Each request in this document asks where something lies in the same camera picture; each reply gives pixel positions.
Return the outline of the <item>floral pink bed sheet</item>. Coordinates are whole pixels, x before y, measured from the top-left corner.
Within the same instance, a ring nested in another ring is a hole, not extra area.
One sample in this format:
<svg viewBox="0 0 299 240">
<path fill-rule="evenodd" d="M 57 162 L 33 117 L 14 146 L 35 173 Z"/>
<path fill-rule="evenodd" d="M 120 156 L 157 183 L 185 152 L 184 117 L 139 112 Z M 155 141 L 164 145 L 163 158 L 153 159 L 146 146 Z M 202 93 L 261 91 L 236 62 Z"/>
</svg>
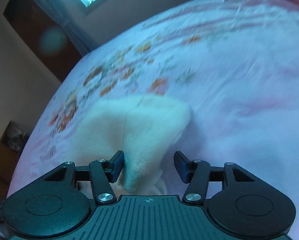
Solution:
<svg viewBox="0 0 299 240">
<path fill-rule="evenodd" d="M 162 160 L 167 194 L 184 185 L 173 154 L 232 161 L 289 196 L 299 239 L 299 4 L 192 0 L 139 23 L 90 52 L 58 88 L 14 171 L 9 194 L 60 163 L 98 100 L 159 95 L 191 119 Z"/>
</svg>

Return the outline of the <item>wooden side cabinet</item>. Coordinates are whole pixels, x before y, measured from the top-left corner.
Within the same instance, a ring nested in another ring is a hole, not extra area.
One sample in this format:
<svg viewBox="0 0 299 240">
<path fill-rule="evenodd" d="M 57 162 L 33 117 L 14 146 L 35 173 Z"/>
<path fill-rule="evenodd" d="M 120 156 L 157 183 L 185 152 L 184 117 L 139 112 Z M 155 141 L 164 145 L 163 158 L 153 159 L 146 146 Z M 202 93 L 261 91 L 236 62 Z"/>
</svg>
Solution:
<svg viewBox="0 0 299 240">
<path fill-rule="evenodd" d="M 0 138 L 0 179 L 9 184 L 29 139 L 27 131 L 10 121 Z"/>
</svg>

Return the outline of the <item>dark wooden wardrobe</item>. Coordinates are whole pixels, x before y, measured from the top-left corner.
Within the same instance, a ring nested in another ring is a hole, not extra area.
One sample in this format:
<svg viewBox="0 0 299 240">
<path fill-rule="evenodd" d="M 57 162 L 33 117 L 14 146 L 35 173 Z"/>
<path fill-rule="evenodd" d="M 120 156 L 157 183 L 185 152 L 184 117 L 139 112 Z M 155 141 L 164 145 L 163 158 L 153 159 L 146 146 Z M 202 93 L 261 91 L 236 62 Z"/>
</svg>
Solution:
<svg viewBox="0 0 299 240">
<path fill-rule="evenodd" d="M 61 26 L 34 0 L 9 0 L 5 19 L 30 50 L 61 82 L 82 58 Z"/>
</svg>

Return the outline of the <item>cream long-sleeve knit top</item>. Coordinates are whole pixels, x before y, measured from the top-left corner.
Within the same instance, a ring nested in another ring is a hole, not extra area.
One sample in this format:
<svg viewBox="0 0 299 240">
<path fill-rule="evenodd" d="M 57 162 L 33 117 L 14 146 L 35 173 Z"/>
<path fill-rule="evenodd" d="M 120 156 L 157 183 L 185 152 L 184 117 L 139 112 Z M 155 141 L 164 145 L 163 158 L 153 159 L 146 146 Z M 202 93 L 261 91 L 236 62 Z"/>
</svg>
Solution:
<svg viewBox="0 0 299 240">
<path fill-rule="evenodd" d="M 78 123 L 66 156 L 83 166 L 122 150 L 124 169 L 114 186 L 116 195 L 167 194 L 161 163 L 190 119 L 188 104 L 165 96 L 98 100 Z"/>
</svg>

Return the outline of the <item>left grey curtain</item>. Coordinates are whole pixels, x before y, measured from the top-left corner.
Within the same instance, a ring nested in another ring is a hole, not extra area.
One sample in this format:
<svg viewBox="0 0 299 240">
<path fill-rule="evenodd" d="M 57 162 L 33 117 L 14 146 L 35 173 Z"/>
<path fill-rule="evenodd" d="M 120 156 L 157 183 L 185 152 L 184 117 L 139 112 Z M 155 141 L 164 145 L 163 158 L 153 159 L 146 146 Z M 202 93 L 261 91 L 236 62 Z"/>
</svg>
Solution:
<svg viewBox="0 0 299 240">
<path fill-rule="evenodd" d="M 98 47 L 97 43 L 79 26 L 74 19 L 74 0 L 33 0 L 54 22 L 62 27 L 69 40 L 82 55 Z"/>
</svg>

